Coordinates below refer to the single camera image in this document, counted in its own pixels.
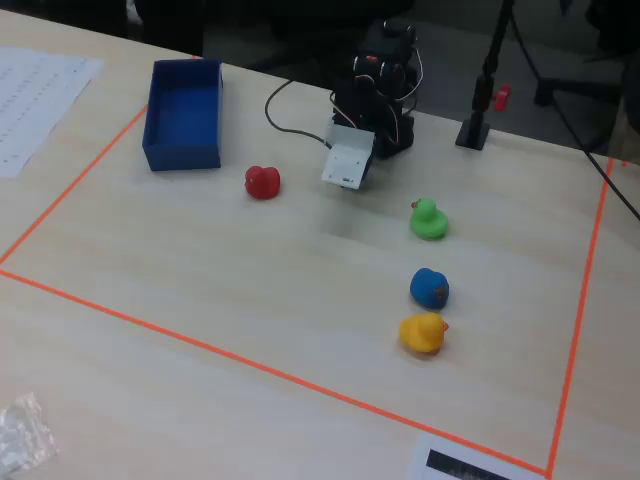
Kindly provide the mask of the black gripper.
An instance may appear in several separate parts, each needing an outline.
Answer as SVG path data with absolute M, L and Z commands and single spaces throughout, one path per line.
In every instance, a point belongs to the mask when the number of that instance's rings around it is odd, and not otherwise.
M 371 79 L 337 80 L 334 84 L 334 119 L 346 126 L 368 131 L 392 131 L 395 128 L 390 100 Z

